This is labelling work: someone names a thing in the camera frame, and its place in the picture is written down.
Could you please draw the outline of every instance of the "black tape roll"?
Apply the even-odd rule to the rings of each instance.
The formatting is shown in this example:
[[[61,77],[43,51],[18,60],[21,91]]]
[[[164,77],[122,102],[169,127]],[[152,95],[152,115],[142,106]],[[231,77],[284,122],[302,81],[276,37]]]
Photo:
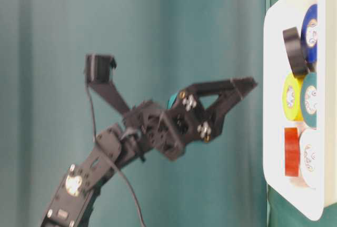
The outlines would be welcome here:
[[[283,39],[294,77],[299,78],[306,76],[309,72],[309,68],[303,55],[301,39],[297,28],[293,27],[284,30]]]

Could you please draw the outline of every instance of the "red tape roll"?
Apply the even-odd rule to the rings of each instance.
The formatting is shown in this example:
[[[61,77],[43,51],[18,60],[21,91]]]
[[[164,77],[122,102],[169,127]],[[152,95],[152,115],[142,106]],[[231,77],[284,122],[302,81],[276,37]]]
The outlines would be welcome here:
[[[298,177],[300,168],[300,142],[297,128],[284,128],[285,176]]]

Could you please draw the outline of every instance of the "black robotic arm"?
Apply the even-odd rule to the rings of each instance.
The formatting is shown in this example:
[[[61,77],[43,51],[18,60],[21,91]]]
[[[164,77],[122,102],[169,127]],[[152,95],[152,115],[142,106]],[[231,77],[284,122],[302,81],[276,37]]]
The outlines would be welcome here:
[[[72,164],[48,205],[41,227],[88,226],[93,204],[101,187],[118,169],[156,148],[176,160],[186,146],[209,142],[222,133],[226,113],[245,97],[256,83],[253,78],[230,79],[193,84],[177,94],[169,109],[149,100],[130,110],[111,77],[116,68],[114,57],[88,55],[86,83],[123,116],[123,130],[117,123],[100,132],[95,145],[80,165]],[[200,98],[217,95],[208,108]]]

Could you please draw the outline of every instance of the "electrical tape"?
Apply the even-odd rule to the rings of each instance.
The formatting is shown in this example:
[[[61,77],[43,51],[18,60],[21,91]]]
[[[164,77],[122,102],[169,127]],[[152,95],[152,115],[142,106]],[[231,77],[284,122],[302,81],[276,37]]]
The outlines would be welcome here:
[[[316,188],[318,183],[318,156],[316,148],[319,137],[317,130],[306,129],[300,137],[300,169],[306,184],[311,188]]]
[[[297,28],[294,27],[284,30],[283,40],[294,77],[298,78],[306,76],[309,72],[309,68],[303,55],[301,39]]]
[[[297,128],[284,128],[285,176],[298,177],[300,144]]]
[[[305,14],[301,29],[301,44],[304,50],[304,57],[308,63],[317,61],[317,42],[317,4],[313,4]]]
[[[301,113],[305,123],[316,128],[317,120],[317,74],[309,73],[303,81],[301,89]]]
[[[300,94],[303,78],[295,78],[290,73],[285,79],[282,93],[282,105],[285,117],[290,121],[302,121]]]
[[[177,99],[177,96],[178,96],[178,92],[176,92],[175,94],[173,94],[170,99],[168,100],[167,102],[167,106],[166,108],[169,110],[170,108],[172,108],[175,100]]]

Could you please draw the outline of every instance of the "wire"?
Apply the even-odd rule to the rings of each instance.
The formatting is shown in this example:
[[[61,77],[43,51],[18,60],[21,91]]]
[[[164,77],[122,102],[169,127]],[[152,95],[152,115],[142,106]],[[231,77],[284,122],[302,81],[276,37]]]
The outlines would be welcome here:
[[[91,116],[92,116],[92,120],[93,120],[93,133],[94,133],[94,143],[98,146],[98,148],[102,151],[103,153],[103,158],[105,158],[105,160],[107,161],[107,163],[112,167],[112,169],[117,172],[121,177],[122,179],[125,181],[125,183],[127,184],[131,194],[132,194],[132,197],[133,197],[133,200],[136,204],[136,208],[137,208],[137,212],[138,212],[138,217],[139,217],[139,220],[141,222],[141,227],[146,227],[145,223],[144,223],[144,219],[143,219],[143,215],[142,215],[142,211],[141,211],[141,207],[139,205],[139,202],[138,202],[138,199],[136,197],[136,194],[131,186],[131,183],[129,182],[129,180],[127,179],[127,177],[124,175],[124,173],[116,166],[116,164],[105,154],[105,152],[101,149],[101,147],[97,144],[97,141],[96,141],[96,122],[95,122],[95,112],[94,112],[94,104],[93,104],[93,100],[91,98],[91,94],[90,94],[90,91],[89,91],[89,86],[87,84],[87,82],[85,83],[85,90],[86,90],[86,93],[87,93],[87,96],[89,98],[89,101],[90,101],[90,108],[91,108]]]

